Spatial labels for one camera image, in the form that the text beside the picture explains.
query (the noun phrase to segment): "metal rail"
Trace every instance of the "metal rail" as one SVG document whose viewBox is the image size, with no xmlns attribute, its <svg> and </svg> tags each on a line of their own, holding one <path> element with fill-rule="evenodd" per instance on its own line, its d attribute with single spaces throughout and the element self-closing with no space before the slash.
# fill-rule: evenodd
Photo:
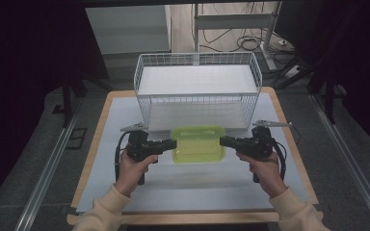
<svg viewBox="0 0 370 231">
<path fill-rule="evenodd" d="M 63 155 L 68 138 L 71 134 L 71 131 L 73 130 L 74 124 L 76 123 L 77 116 L 83 101 L 84 101 L 83 98 L 76 99 L 76 102 L 74 103 L 74 113 L 70 120 L 70 123 L 66 128 L 62 130 L 62 133 L 59 136 L 55 148 L 50 154 L 50 157 L 46 162 L 43 171 L 41 172 L 38 183 L 35 185 L 35 188 L 33 189 L 31 196 L 29 197 L 29 200 L 26 203 L 25 209 L 23 210 L 22 215 L 20 216 L 19 221 L 17 222 L 17 225 L 14 229 L 15 231 L 20 230 L 26 231 L 31 229 L 32 224 L 40 208 L 40 205 L 44 199 L 44 196 L 46 195 L 47 189 L 53 178 L 53 174 Z"/>
<path fill-rule="evenodd" d="M 344 164 L 346 165 L 347 169 L 349 170 L 351 176 L 353 177 L 353 180 L 355 181 L 359 192 L 361 193 L 362 197 L 364 198 L 367 206 L 370 209 L 370 184 L 368 180 L 366 179 L 365 175 L 362 173 L 362 170 L 360 169 L 359 165 L 357 164 L 356 159 L 354 158 L 353 154 L 351 153 L 350 149 L 348 148 L 347 144 L 342 139 L 338 129 L 335 127 L 335 125 L 330 124 L 330 121 L 327 119 L 327 117 L 324 114 L 324 106 L 321 102 L 320 98 L 310 94 L 310 99 L 313 101 L 318 115 L 320 116 L 321 120 L 323 121 L 325 127 L 327 128 L 332 141 L 335 144 L 335 147 L 337 148 L 339 154 L 341 155 Z"/>
</svg>

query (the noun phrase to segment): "wrist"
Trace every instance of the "wrist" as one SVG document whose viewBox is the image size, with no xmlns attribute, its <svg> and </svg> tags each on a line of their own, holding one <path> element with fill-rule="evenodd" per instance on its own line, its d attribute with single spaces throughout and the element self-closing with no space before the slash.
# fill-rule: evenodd
<svg viewBox="0 0 370 231">
<path fill-rule="evenodd" d="M 272 184 L 271 186 L 267 186 L 265 192 L 267 193 L 267 195 L 270 196 L 270 198 L 275 198 L 283 194 L 284 192 L 286 192 L 287 189 L 288 188 L 284 184 L 284 182 L 279 181 L 279 182 L 275 182 L 275 184 Z"/>
<path fill-rule="evenodd" d="M 129 190 L 129 187 L 123 183 L 121 183 L 120 181 L 117 181 L 116 184 L 114 184 L 114 187 L 116 188 L 116 190 L 127 196 L 127 197 L 130 197 L 131 196 L 131 191 Z"/>
</svg>

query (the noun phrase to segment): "black cable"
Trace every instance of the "black cable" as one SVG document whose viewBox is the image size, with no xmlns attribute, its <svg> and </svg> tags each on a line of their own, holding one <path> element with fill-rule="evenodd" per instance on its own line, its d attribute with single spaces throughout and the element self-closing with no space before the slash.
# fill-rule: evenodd
<svg viewBox="0 0 370 231">
<path fill-rule="evenodd" d="M 241 13 L 244 11 L 246 9 L 246 13 L 248 13 L 247 12 L 247 10 L 249 9 L 249 2 L 245 5 L 245 7 L 241 10 Z"/>
<path fill-rule="evenodd" d="M 256 43 L 256 46 L 254 48 L 247 48 L 245 46 L 245 43 L 247 43 L 247 42 L 254 42 L 254 43 Z M 247 51 L 254 51 L 255 49 L 257 49 L 260 46 L 260 44 L 257 41 L 257 39 L 255 37 L 250 37 L 250 36 L 243 36 L 243 37 L 238 38 L 236 40 L 236 44 L 239 47 L 242 47 L 243 49 L 245 49 Z"/>
<path fill-rule="evenodd" d="M 127 135 L 129 133 L 130 132 L 122 133 L 121 137 L 119 138 L 119 144 L 117 145 L 117 148 L 116 148 L 116 154 L 115 154 L 115 157 L 114 157 L 114 171 L 116 173 L 116 182 L 119 179 L 119 153 L 121 152 L 122 139 L 124 139 L 125 135 Z"/>
<path fill-rule="evenodd" d="M 284 148 L 284 156 L 283 154 L 281 153 L 281 150 L 279 148 L 279 143 L 273 139 L 273 148 L 276 150 L 276 153 L 278 154 L 278 158 L 280 160 L 280 177 L 281 177 L 281 180 L 284 181 L 284 175 L 286 173 L 286 157 L 287 157 L 287 151 L 285 149 L 285 147 L 283 145 L 281 145 L 281 147 Z"/>
<path fill-rule="evenodd" d="M 255 3 L 256 3 L 256 2 L 253 2 L 253 3 L 251 4 L 251 14 L 253 13 L 253 9 L 254 9 L 254 5 L 255 5 Z"/>
<path fill-rule="evenodd" d="M 239 49 L 240 49 L 240 47 L 238 47 L 238 48 L 236 48 L 236 49 L 234 49 L 234 50 L 230 50 L 230 51 L 221 51 L 221 50 L 217 50 L 217 49 L 215 49 L 215 48 L 213 48 L 213 47 L 206 46 L 206 45 L 200 45 L 200 46 L 201 46 L 201 47 L 208 48 L 208 49 L 211 49 L 211 50 L 214 50 L 214 51 L 217 51 L 217 52 L 235 52 L 235 51 L 237 51 L 237 50 L 239 50 Z"/>
<path fill-rule="evenodd" d="M 216 7 L 215 7 L 215 3 L 213 4 L 213 9 L 215 10 L 215 12 L 216 12 L 217 14 L 219 14 L 218 10 L 217 10 L 217 9 L 216 9 Z"/>
<path fill-rule="evenodd" d="M 210 44 L 210 43 L 212 43 L 212 42 L 214 42 L 214 41 L 216 41 L 216 40 L 218 40 L 218 39 L 220 39 L 222 36 L 224 36 L 225 34 L 227 34 L 229 31 L 231 31 L 232 29 L 228 29 L 227 31 L 225 31 L 224 33 L 222 33 L 220 36 L 218 36 L 217 38 L 215 38 L 215 39 L 213 39 L 213 40 L 211 40 L 211 41 L 208 41 L 208 39 L 206 38 L 206 34 L 205 34 L 205 30 L 203 30 L 202 32 L 203 32 L 203 37 L 205 38 L 205 41 L 208 43 L 208 44 Z"/>
<path fill-rule="evenodd" d="M 276 78 L 275 81 L 273 81 L 271 84 L 270 84 L 270 87 L 272 88 L 276 88 L 276 83 L 278 82 L 279 78 L 280 78 L 280 73 L 282 73 L 283 71 L 287 70 L 287 69 L 290 69 L 297 61 L 297 59 L 299 58 L 299 56 L 296 54 L 293 59 L 291 59 L 282 69 L 281 69 L 281 72 L 278 73 L 278 76 Z"/>
</svg>

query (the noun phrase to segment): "gray carpet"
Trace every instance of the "gray carpet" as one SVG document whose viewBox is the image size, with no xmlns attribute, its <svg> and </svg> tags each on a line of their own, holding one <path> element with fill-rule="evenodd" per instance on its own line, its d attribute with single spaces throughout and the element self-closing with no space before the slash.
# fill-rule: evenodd
<svg viewBox="0 0 370 231">
<path fill-rule="evenodd" d="M 257 56 L 263 72 L 267 72 L 263 58 Z M 133 66 L 109 68 L 110 80 L 101 80 L 118 90 L 132 90 Z M 275 81 L 272 73 L 264 74 L 263 86 L 271 86 Z M 297 131 L 292 130 L 302 155 L 304 165 L 314 190 L 325 212 L 324 224 L 331 230 L 369 230 L 370 211 L 358 191 L 351 175 L 338 154 L 330 136 L 321 122 L 315 107 L 305 91 L 308 78 L 277 90 L 277 97 L 288 121 L 293 122 Z M 53 180 L 42 201 L 33 222 L 32 230 L 70 230 L 64 210 L 69 207 L 85 163 L 93 133 L 96 128 L 107 91 L 89 81 L 85 81 L 88 95 L 84 98 L 75 128 L 87 129 L 80 149 L 66 149 L 59 162 Z M 42 168 L 60 136 L 63 115 L 52 114 L 56 105 L 62 105 L 60 90 L 48 94 L 45 111 L 33 137 L 24 149 L 16 166 L 0 189 L 0 230 L 13 230 L 24 206 L 37 183 Z M 334 102 L 334 118 L 344 140 L 355 155 L 360 168 L 370 182 L 370 138 L 348 115 L 339 99 Z M 69 141 L 69 147 L 76 147 L 76 141 Z M 143 227 L 156 230 L 157 227 Z M 253 230 L 253 226 L 214 226 L 213 229 Z M 278 230 L 275 223 L 267 227 Z"/>
</svg>

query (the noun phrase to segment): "floor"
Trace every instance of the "floor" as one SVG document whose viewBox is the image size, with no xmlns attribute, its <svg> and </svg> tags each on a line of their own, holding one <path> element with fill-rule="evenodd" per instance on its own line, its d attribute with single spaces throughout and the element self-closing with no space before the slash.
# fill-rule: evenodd
<svg viewBox="0 0 370 231">
<path fill-rule="evenodd" d="M 206 4 L 204 13 L 225 13 L 225 11 L 242 13 L 245 7 L 251 9 L 252 4 Z M 265 4 L 263 12 L 269 12 L 272 5 Z M 260 3 L 253 11 L 261 12 Z M 189 5 L 172 6 L 172 52 L 191 52 L 193 50 L 191 10 Z M 207 40 L 219 37 L 225 31 L 206 31 Z M 237 48 L 236 40 L 245 33 L 244 30 L 234 30 L 218 38 L 217 41 L 207 42 L 203 32 L 200 32 L 200 44 L 217 50 L 229 51 Z M 255 34 L 260 38 L 260 30 L 247 30 L 246 34 Z M 281 46 L 280 38 L 274 36 L 271 44 L 274 46 L 276 65 L 281 69 L 291 58 L 287 52 L 293 49 L 288 44 Z M 212 51 L 201 47 L 201 51 Z M 263 86 L 271 86 L 275 81 L 283 81 L 284 77 L 269 72 L 259 50 L 254 50 L 257 61 L 263 72 Z M 132 90 L 132 77 L 136 64 L 135 56 L 116 55 L 104 56 L 110 79 L 103 83 L 116 90 Z M 355 183 L 346 161 L 335 146 L 328 128 L 323 123 L 311 96 L 305 86 L 310 76 L 294 83 L 284 90 L 277 90 L 277 97 L 288 121 L 296 125 L 292 131 L 299 151 L 302 155 L 308 176 L 314 191 L 322 205 L 324 224 L 331 230 L 370 230 L 370 207 L 365 202 L 361 189 Z M 62 92 L 54 90 L 46 96 L 45 111 L 40 119 L 33 137 L 24 149 L 18 163 L 0 189 L 0 230 L 70 230 L 66 222 L 67 213 L 72 212 L 71 200 L 80 178 L 81 170 L 86 161 L 88 150 L 93 139 L 96 124 L 108 91 L 90 81 L 84 82 L 88 89 L 85 98 L 73 98 L 74 103 L 80 102 L 79 114 L 75 120 L 75 129 L 86 129 L 81 147 L 75 140 L 66 144 L 66 149 L 54 171 L 47 191 L 41 199 L 37 213 L 32 217 L 30 226 L 25 229 L 15 229 L 19 223 L 25 206 L 39 182 L 48 158 L 52 155 L 53 147 L 62 135 L 63 115 L 53 114 L 56 105 L 63 104 Z M 323 93 L 316 95 L 321 100 Z M 348 149 L 351 151 L 363 175 L 370 184 L 370 138 L 360 128 L 342 106 L 339 99 L 334 101 L 335 128 L 338 129 Z M 209 226 L 212 230 L 278 230 L 275 223 L 261 226 Z M 166 226 L 163 230 L 177 230 L 178 227 Z M 201 227 L 182 227 L 198 229 Z M 128 230 L 153 230 L 161 227 L 128 227 Z"/>
</svg>

